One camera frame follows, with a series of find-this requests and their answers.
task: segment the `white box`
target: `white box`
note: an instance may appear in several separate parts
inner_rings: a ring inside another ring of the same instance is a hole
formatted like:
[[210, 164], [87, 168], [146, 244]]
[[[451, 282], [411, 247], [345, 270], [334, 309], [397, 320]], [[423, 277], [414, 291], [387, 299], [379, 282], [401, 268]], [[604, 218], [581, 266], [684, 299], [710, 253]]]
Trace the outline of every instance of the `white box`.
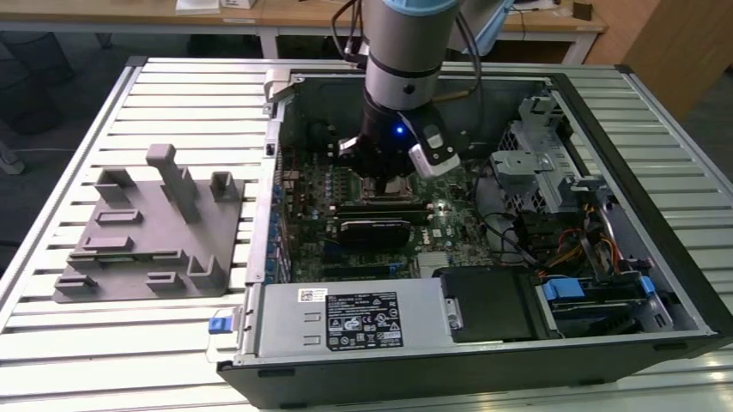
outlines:
[[251, 9], [255, 3], [257, 3], [257, 0], [222, 0], [222, 7]]
[[176, 15], [212, 15], [219, 13], [216, 0], [178, 0], [175, 2]]

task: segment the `black trash can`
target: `black trash can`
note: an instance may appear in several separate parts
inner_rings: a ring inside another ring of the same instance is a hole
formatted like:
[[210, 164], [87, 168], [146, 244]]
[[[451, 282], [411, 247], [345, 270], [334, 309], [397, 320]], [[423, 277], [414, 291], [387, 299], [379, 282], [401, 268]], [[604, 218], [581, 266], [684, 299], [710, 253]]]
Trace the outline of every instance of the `black trash can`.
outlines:
[[0, 42], [46, 86], [56, 86], [74, 78], [74, 69], [54, 33], [0, 32]]
[[16, 60], [0, 60], [0, 120], [22, 135], [42, 133], [63, 120], [48, 91]]

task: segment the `slotted metal table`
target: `slotted metal table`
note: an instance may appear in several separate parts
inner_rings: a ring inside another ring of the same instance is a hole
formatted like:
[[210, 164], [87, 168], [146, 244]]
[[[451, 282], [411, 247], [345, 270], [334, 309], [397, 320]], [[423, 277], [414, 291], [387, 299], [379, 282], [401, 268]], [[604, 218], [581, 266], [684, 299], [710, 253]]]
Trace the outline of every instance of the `slotted metal table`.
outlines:
[[[11, 411], [255, 410], [206, 357], [207, 320], [243, 302], [262, 149], [270, 128], [270, 68], [346, 70], [323, 61], [139, 60], [100, 109], [67, 172], [0, 281], [0, 403]], [[469, 71], [465, 64], [447, 64]], [[486, 72], [565, 72], [728, 305], [733, 303], [733, 186], [633, 74], [614, 67], [487, 65]], [[84, 229], [100, 168], [146, 167], [151, 143], [172, 143], [194, 179], [246, 180], [230, 290], [220, 298], [60, 305], [54, 283]], [[590, 154], [581, 147], [588, 161]], [[224, 348], [234, 352], [235, 347]], [[608, 385], [319, 408], [530, 411], [730, 410], [725, 348], [669, 361]]]

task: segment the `power supply label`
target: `power supply label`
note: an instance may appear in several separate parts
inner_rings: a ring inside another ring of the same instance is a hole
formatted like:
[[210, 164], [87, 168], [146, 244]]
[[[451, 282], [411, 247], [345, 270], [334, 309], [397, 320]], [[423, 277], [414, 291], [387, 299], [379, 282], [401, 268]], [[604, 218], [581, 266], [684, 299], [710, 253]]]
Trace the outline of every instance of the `power supply label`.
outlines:
[[330, 294], [326, 336], [333, 351], [403, 346], [397, 292]]

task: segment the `robotic arm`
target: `robotic arm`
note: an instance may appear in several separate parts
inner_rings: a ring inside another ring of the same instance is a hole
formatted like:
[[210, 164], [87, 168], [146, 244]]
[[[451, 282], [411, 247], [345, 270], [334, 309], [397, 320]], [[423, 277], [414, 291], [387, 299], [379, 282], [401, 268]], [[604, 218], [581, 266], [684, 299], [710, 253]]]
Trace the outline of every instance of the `robotic arm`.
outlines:
[[[513, 1], [486, 2], [492, 21], [504, 18]], [[365, 112], [359, 134], [342, 141], [339, 158], [383, 191], [397, 176], [417, 171], [433, 178], [461, 164], [454, 139], [434, 104], [470, 92], [435, 98], [446, 46], [455, 25], [467, 42], [471, 32], [458, 0], [369, 0], [363, 2], [369, 57]]]

